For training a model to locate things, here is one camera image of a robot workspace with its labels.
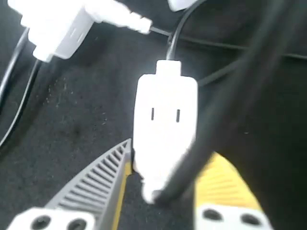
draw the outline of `black cord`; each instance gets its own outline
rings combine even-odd
[[[17,45],[14,49],[11,60],[10,60],[6,70],[4,72],[2,81],[0,83],[0,109],[3,106],[3,98],[4,98],[5,92],[7,90],[8,83],[9,83],[11,77],[12,77],[12,73],[15,70],[16,63],[17,63],[17,61],[20,57],[20,54],[24,50],[25,45],[27,44],[28,34],[29,34],[29,28],[26,28],[24,30],[23,34],[21,35],[21,37],[20,37],[20,39],[19,39],[19,41],[18,41],[18,43],[17,43]]]
[[[191,16],[191,14],[200,6],[202,5],[206,0],[198,0],[195,2],[191,7],[186,9],[178,21],[176,25],[176,29],[173,31],[173,33],[169,37],[168,41],[168,49],[166,53],[166,60],[173,60],[175,58],[175,52],[176,47],[179,39],[179,35],[181,34],[182,28],[187,22],[188,18]]]
[[[160,34],[160,35],[172,37],[171,32],[164,30],[164,29],[161,29],[157,26],[152,26],[150,28],[150,30],[152,32],[155,32],[155,33]],[[236,51],[244,51],[244,50],[248,49],[247,46],[232,45],[232,44],[221,43],[221,42],[211,42],[211,41],[208,41],[208,40],[193,38],[193,37],[189,37],[189,36],[185,36],[185,35],[180,35],[179,39],[186,41],[186,42],[197,44],[200,47],[206,46],[206,47],[215,47],[215,48],[236,50]],[[286,57],[286,58],[293,58],[293,59],[299,59],[299,60],[307,61],[306,55],[295,54],[295,53],[286,53],[286,54],[283,54],[283,56]]]
[[[8,138],[10,137],[10,135],[15,130],[16,125],[18,124],[18,121],[20,120],[20,118],[21,118],[21,116],[22,116],[22,114],[24,112],[24,109],[25,109],[25,107],[26,107],[26,105],[27,105],[27,103],[29,101],[29,96],[31,94],[34,82],[36,80],[36,77],[37,77],[37,74],[38,74],[38,71],[39,71],[41,65],[42,65],[42,62],[40,60],[36,60],[34,66],[32,68],[32,71],[31,71],[31,74],[30,74],[27,86],[26,86],[25,91],[24,91],[23,98],[22,98],[22,100],[20,102],[20,105],[18,107],[16,115],[15,115],[15,117],[14,117],[14,119],[13,119],[13,121],[12,121],[10,127],[9,127],[9,129],[6,131],[4,137],[0,141],[0,149],[2,149],[2,147],[4,146],[4,144],[6,143]]]
[[[203,79],[198,81],[198,86],[203,87],[205,85],[211,84],[212,82],[221,79],[222,77],[226,76],[228,73],[234,71],[237,66],[239,65],[240,60],[234,61],[229,65],[219,69],[218,71],[212,73],[208,77],[204,77]]]
[[[202,120],[196,140],[165,189],[156,197],[157,204],[169,203],[181,196],[212,152],[229,139],[272,75],[291,36],[307,13],[306,0],[271,0],[271,3],[250,49],[200,116]]]

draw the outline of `electrical outlet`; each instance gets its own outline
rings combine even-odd
[[[180,63],[165,62],[168,71],[172,64]],[[149,193],[163,188],[196,134],[197,82],[193,78],[182,77],[180,71],[168,71],[157,69],[155,75],[143,75],[138,82],[135,101],[135,168],[147,188],[150,187]]]

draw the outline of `white extension cord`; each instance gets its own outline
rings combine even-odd
[[[181,76],[181,62],[159,60],[156,74],[138,82],[134,110],[134,169],[143,199],[152,204],[196,135],[198,85]]]
[[[37,59],[49,62],[53,56],[70,58],[79,48],[94,22],[106,22],[148,34],[152,21],[131,12],[115,0],[8,0],[23,17],[29,41],[36,45]]]

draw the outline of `wire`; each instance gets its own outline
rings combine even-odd
[[[175,58],[175,52],[176,47],[179,39],[179,35],[182,31],[183,26],[187,22],[188,18],[191,16],[191,14],[200,6],[202,5],[206,0],[198,0],[193,5],[191,5],[188,9],[186,9],[176,24],[176,29],[173,31],[173,33],[169,36],[168,41],[168,49],[166,53],[166,59],[167,60],[173,60]]]
[[[230,63],[229,65],[223,67],[222,69],[219,69],[218,71],[212,73],[208,77],[204,77],[203,79],[198,81],[198,86],[203,87],[208,84],[211,84],[214,81],[221,79],[222,77],[226,76],[228,73],[234,71],[239,65],[239,63],[240,63],[240,60],[234,61]]]
[[[15,70],[16,67],[16,63],[20,57],[20,54],[22,53],[22,51],[25,48],[25,45],[27,44],[28,41],[28,34],[29,34],[29,28],[26,28],[23,32],[23,34],[21,35],[15,49],[14,52],[12,54],[11,60],[4,72],[2,81],[0,83],[0,108],[2,108],[3,106],[3,98],[5,95],[5,92],[7,90],[7,86],[8,83],[12,77],[12,73]]]
[[[272,75],[291,36],[307,13],[306,0],[271,0],[271,3],[253,37],[251,48],[200,116],[202,120],[195,142],[164,190],[157,195],[156,203],[165,204],[180,197],[212,152],[229,139]]]
[[[168,36],[168,37],[171,37],[171,35],[172,35],[171,32],[169,32],[167,30],[163,30],[163,29],[158,28],[156,26],[152,26],[150,30],[152,32],[157,33],[157,34]],[[186,41],[186,42],[194,43],[194,44],[197,44],[197,45],[200,45],[200,46],[215,47],[215,48],[236,50],[236,51],[244,51],[244,50],[248,49],[247,46],[232,45],[232,44],[220,43],[220,42],[211,42],[211,41],[208,41],[208,40],[197,39],[197,38],[193,38],[193,37],[189,37],[189,36],[185,36],[185,35],[180,35],[179,39]],[[299,60],[307,61],[306,55],[301,55],[301,54],[296,54],[296,53],[286,53],[286,54],[283,54],[283,56],[286,57],[286,58],[293,58],[293,59],[299,59]]]
[[[5,133],[4,137],[2,138],[2,140],[0,141],[0,149],[3,148],[4,144],[6,143],[6,141],[8,140],[8,138],[11,136],[11,134],[13,133],[13,131],[15,130],[23,112],[24,112],[24,109],[29,101],[29,96],[31,94],[31,91],[32,91],[32,88],[33,88],[33,85],[34,85],[34,82],[36,80],[36,77],[37,77],[37,74],[39,72],[39,69],[41,67],[41,64],[42,62],[40,60],[36,60],[33,68],[32,68],[32,71],[31,71],[31,74],[30,74],[30,77],[29,77],[29,80],[28,80],[28,83],[27,83],[27,86],[25,88],[25,91],[24,91],[24,95],[23,95],[23,98],[20,102],[20,105],[18,107],[18,110],[15,114],[15,117],[9,127],[9,129],[7,130],[7,132]]]

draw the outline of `cord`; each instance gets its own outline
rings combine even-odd
[[[3,98],[5,95],[5,92],[7,90],[8,87],[8,83],[12,77],[12,73],[15,70],[16,67],[16,63],[20,57],[20,54],[22,53],[22,51],[25,48],[25,45],[27,44],[28,41],[28,34],[29,34],[29,28],[26,28],[23,32],[23,34],[21,35],[15,49],[14,52],[12,54],[12,57],[10,59],[10,62],[4,72],[2,81],[0,83],[0,109],[3,106]]]
[[[9,127],[9,129],[6,131],[4,137],[2,138],[2,140],[0,141],[0,149],[3,148],[4,144],[6,143],[6,141],[8,140],[8,138],[10,137],[10,135],[13,133],[13,131],[15,130],[16,128],[16,125],[18,124],[23,112],[24,112],[24,109],[29,101],[29,96],[31,94],[31,91],[32,91],[32,88],[33,88],[33,85],[34,85],[34,82],[36,80],[36,77],[37,77],[37,74],[38,74],[38,71],[40,69],[42,65],[42,62],[40,60],[36,60],[35,61],[35,64],[32,68],[32,71],[31,71],[31,74],[30,74],[30,77],[29,77],[29,80],[28,80],[28,83],[27,83],[27,86],[25,88],[25,91],[24,91],[24,95],[23,95],[23,98],[20,102],[20,105],[18,107],[18,110],[16,112],[16,115]]]
[[[234,71],[237,68],[237,66],[239,65],[239,63],[240,63],[240,60],[234,61],[234,62],[230,63],[229,65],[227,65],[227,66],[219,69],[218,71],[212,73],[208,77],[204,77],[203,79],[198,81],[198,86],[203,87],[203,86],[206,86],[208,84],[211,84],[214,81],[221,79],[222,77],[226,76],[228,73]]]
[[[202,122],[195,142],[165,189],[157,195],[156,203],[169,203],[181,196],[212,152],[229,139],[272,75],[291,36],[307,13],[306,0],[271,0],[271,3],[253,37],[251,48],[200,116]]]
[[[182,17],[176,24],[176,29],[169,36],[166,60],[173,60],[175,58],[176,47],[177,47],[179,35],[182,31],[183,26],[185,25],[185,23],[187,22],[191,14],[205,1],[206,0],[198,0],[197,2],[195,2],[193,5],[191,5],[188,9],[184,11]]]
[[[168,36],[168,37],[172,36],[171,32],[164,30],[164,29],[161,29],[161,28],[156,27],[156,26],[152,26],[150,28],[150,30],[152,32],[155,32],[155,33],[160,34],[160,35],[164,35],[164,36]],[[186,42],[197,44],[200,47],[208,46],[208,47],[215,47],[215,48],[236,50],[236,51],[244,51],[244,50],[248,49],[247,46],[232,45],[232,44],[220,43],[220,42],[211,42],[211,41],[208,41],[208,40],[197,39],[197,38],[193,38],[193,37],[189,37],[189,36],[185,36],[185,35],[180,35],[179,39],[186,41]],[[283,56],[286,57],[286,58],[293,58],[293,59],[299,59],[299,60],[307,61],[306,55],[301,55],[301,54],[296,54],[296,53],[286,53],[286,54],[283,54]]]

